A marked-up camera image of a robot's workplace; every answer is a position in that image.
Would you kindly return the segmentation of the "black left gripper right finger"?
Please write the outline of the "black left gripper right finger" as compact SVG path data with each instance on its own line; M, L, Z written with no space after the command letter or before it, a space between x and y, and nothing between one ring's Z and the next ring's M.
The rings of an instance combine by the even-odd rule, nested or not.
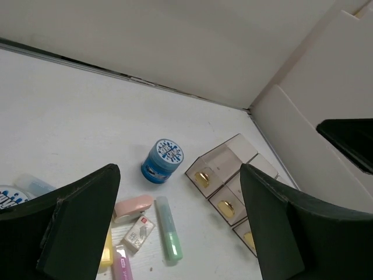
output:
M263 279L371 279L372 215L291 188L250 164L240 184Z

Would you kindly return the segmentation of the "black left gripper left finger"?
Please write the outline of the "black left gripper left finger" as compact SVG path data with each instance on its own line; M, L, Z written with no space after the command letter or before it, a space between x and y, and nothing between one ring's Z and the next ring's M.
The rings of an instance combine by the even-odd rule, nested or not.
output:
M120 179L111 163L1 210L1 279L95 279Z

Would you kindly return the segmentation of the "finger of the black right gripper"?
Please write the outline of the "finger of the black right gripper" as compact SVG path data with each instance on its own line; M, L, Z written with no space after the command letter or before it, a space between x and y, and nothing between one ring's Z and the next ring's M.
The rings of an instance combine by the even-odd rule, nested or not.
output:
M372 174L372 119L328 119L316 131L362 172Z

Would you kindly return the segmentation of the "yellow highlighter pen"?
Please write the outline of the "yellow highlighter pen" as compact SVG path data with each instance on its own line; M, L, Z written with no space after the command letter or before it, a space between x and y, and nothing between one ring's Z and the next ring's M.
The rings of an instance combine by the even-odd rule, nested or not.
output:
M113 259L112 233L111 228L109 228L100 260L100 268L111 266L113 264Z

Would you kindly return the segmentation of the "blue highlighter pen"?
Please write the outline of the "blue highlighter pen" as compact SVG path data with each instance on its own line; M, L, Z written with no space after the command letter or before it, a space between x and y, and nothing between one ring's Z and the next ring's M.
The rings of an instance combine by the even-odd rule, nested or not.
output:
M54 191L56 188L31 174L21 174L15 180L15 186L25 190L34 197L40 197Z

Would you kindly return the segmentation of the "blue round jar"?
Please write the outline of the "blue round jar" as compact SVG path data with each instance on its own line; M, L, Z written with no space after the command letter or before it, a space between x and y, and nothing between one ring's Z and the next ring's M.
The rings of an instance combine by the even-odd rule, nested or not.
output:
M17 187L11 185L0 186L0 210L17 206L29 200L31 200L31 197L28 193Z
M181 147L170 139L159 139L141 165L143 176L152 183L163 184L184 160Z

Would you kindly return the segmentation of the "white staples box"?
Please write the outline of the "white staples box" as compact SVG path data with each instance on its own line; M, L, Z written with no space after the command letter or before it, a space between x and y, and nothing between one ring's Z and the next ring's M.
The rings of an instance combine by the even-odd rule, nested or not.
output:
M123 243L131 252L137 253L156 225L144 215L133 224L124 236Z

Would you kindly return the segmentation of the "pink mini stapler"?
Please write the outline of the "pink mini stapler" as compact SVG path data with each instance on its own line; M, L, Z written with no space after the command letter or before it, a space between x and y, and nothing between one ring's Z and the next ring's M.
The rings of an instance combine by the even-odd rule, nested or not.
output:
M150 195L140 195L116 203L113 212L114 223L126 223L140 217L152 206L153 201Z

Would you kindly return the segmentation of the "clear three-drawer organizer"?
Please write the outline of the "clear three-drawer organizer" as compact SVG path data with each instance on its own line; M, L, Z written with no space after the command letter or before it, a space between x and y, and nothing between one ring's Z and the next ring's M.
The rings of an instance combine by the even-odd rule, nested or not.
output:
M257 255L240 182L240 167L244 163L292 185L241 134L198 157L185 174L251 253Z

